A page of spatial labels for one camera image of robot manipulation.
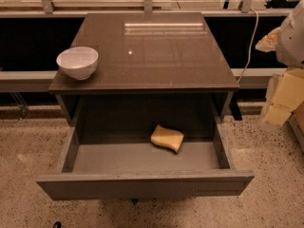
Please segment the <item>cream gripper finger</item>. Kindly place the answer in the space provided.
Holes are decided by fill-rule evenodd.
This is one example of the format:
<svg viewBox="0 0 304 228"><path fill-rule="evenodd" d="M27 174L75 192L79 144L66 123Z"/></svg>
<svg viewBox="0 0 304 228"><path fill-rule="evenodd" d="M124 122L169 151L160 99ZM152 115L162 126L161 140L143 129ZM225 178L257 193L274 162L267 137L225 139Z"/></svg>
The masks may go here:
<svg viewBox="0 0 304 228"><path fill-rule="evenodd" d="M256 43L256 50L262 52L272 52L276 50L277 35L280 32L280 28L274 28L262 39Z"/></svg>
<svg viewBox="0 0 304 228"><path fill-rule="evenodd" d="M264 124L282 126L304 102L304 69L289 67L275 74L266 91L266 105L261 111Z"/></svg>

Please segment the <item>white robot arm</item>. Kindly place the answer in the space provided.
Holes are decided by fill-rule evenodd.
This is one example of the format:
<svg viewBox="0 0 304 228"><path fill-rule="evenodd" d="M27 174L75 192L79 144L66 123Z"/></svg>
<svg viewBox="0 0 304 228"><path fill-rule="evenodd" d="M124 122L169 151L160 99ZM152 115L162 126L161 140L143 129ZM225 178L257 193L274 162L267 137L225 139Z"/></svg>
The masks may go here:
<svg viewBox="0 0 304 228"><path fill-rule="evenodd" d="M300 0L279 28L273 29L256 44L263 52L274 51L286 71L269 83L267 105L262 120L282 126L304 102L304 0Z"/></svg>

